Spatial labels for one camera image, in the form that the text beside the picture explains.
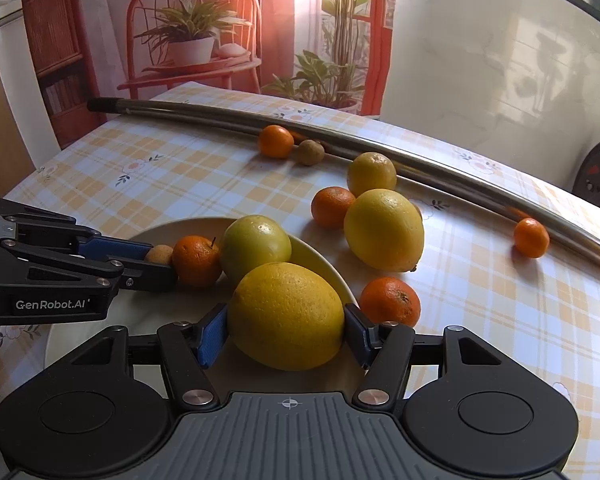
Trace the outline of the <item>small round yellow lemon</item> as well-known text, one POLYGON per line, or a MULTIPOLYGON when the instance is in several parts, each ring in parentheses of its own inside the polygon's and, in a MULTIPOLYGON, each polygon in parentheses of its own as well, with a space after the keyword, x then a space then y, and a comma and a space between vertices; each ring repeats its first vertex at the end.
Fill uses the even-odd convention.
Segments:
POLYGON ((394 190, 396 188, 396 167, 387 156, 366 152, 350 163, 347 173, 349 191, 358 197, 374 188, 394 190))

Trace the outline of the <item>green apple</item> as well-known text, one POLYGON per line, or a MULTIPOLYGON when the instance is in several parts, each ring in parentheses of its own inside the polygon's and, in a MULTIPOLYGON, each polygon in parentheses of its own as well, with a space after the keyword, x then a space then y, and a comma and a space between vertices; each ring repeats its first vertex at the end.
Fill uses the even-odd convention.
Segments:
POLYGON ((287 233, 275 220, 260 214, 235 220, 221 238, 221 266, 235 285, 257 266, 286 262, 290 257, 291 241, 287 233))

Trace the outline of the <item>long metal pole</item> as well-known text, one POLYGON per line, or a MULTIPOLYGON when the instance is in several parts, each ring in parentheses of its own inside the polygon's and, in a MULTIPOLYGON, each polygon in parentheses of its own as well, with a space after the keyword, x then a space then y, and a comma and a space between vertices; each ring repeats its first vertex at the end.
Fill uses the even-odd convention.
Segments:
POLYGON ((466 200, 509 220, 535 218, 546 227, 552 240, 600 266, 600 239, 575 223, 497 184, 403 148, 393 148, 375 140, 365 140, 324 126, 268 118, 243 110, 228 110, 202 104, 94 98, 87 101, 87 109, 94 113, 187 122, 237 131, 250 136, 256 136, 269 124, 276 124, 310 139, 325 142, 328 154, 343 159, 352 160, 364 152, 377 152, 395 162, 398 165, 398 174, 404 178, 466 200))

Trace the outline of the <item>tangerine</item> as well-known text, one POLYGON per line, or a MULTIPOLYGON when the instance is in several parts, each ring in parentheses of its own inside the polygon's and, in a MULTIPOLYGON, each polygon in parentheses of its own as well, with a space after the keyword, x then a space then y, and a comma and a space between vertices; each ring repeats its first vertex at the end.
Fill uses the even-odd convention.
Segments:
POLYGON ((540 258, 550 247, 550 236, 545 226, 533 218, 523 218, 514 229, 514 247, 527 258, 540 258))
POLYGON ((258 149, 265 157, 286 159, 294 149, 294 137, 282 126, 268 125, 258 135, 258 149))
POLYGON ((414 327, 420 318, 420 300, 414 289, 397 278, 375 278, 362 290, 358 307, 374 324, 395 322, 414 327))
POLYGON ((210 287, 222 274, 219 246, 215 240, 187 235, 174 245, 172 264, 183 285, 210 287))
POLYGON ((341 230, 344 217, 354 201, 355 196, 347 188, 323 188, 311 202, 313 220, 323 228, 341 230))

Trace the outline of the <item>printed room backdrop cloth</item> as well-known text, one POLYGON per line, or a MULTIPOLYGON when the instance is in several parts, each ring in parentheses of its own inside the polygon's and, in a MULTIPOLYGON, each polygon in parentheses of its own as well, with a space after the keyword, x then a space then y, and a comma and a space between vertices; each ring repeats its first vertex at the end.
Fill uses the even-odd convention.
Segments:
POLYGON ((189 82, 376 116, 396 0, 0 0, 0 75, 36 164, 102 125, 100 96, 189 82))

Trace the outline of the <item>beige round plate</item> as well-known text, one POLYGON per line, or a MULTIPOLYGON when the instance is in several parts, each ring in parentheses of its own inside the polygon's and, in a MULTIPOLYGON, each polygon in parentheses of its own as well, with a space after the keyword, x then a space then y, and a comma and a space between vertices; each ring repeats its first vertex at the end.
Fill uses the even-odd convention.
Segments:
MULTIPOLYGON (((219 240, 233 222, 231 218, 210 217, 178 220, 155 226, 134 236, 137 242, 174 245, 185 235, 219 240)), ((338 271, 313 247, 291 237, 290 261, 321 275, 336 290, 342 302, 354 301, 350 288, 338 271)), ((234 285, 225 277, 210 288, 178 286, 166 294, 122 290, 110 304, 103 321, 54 325, 46 344, 45 364, 50 366, 65 354, 111 325, 124 325, 132 336, 150 335, 172 322, 199 321, 219 302, 230 300, 234 285)), ((283 372, 266 367, 245 356, 233 341, 227 341, 206 375, 221 399, 238 392, 329 392, 340 391, 350 398, 365 375, 348 346, 328 363, 304 372, 283 372)))

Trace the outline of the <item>yellow plaid floral tablecloth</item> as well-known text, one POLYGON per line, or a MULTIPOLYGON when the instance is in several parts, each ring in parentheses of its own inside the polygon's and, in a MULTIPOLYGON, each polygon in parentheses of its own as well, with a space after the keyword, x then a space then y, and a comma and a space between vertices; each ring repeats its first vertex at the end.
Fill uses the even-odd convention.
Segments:
MULTIPOLYGON (((362 136, 507 188, 600 239, 600 208, 528 174, 429 136, 272 96, 184 86, 163 99, 244 110, 362 136)), ((264 214, 321 252, 359 292, 373 271, 310 214, 315 193, 346 182, 347 165, 313 167, 260 156, 256 141, 204 127, 111 119, 5 188, 16 202, 70 214, 106 235, 130 237, 189 217, 264 214)), ((600 267, 558 245, 521 258, 513 225, 430 188, 399 190, 422 212, 426 247, 406 280, 422 302, 418 329, 460 324, 570 399, 580 434, 566 471, 600 479, 600 267)))

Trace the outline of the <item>brown kiwi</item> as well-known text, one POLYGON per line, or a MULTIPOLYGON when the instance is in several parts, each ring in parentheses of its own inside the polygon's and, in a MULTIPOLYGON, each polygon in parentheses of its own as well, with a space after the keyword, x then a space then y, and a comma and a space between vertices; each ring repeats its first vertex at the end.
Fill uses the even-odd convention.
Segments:
POLYGON ((145 256, 148 263, 163 264, 170 266, 172 264, 173 248, 169 245, 159 244, 151 247, 145 256))
POLYGON ((319 164, 325 157, 325 149, 320 142, 306 139, 294 150, 294 160, 307 167, 319 164))

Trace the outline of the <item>large lemon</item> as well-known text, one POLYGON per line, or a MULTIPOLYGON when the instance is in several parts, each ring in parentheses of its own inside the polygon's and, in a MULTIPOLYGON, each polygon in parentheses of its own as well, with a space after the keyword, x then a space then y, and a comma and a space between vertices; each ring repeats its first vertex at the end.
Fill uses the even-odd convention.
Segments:
POLYGON ((276 370, 302 372, 339 352, 343 303, 315 272, 290 262, 265 263, 236 286, 227 323, 246 356, 276 370))
POLYGON ((351 252, 376 270, 413 272, 422 258, 422 214, 396 191, 374 188, 358 196, 343 221, 351 252))

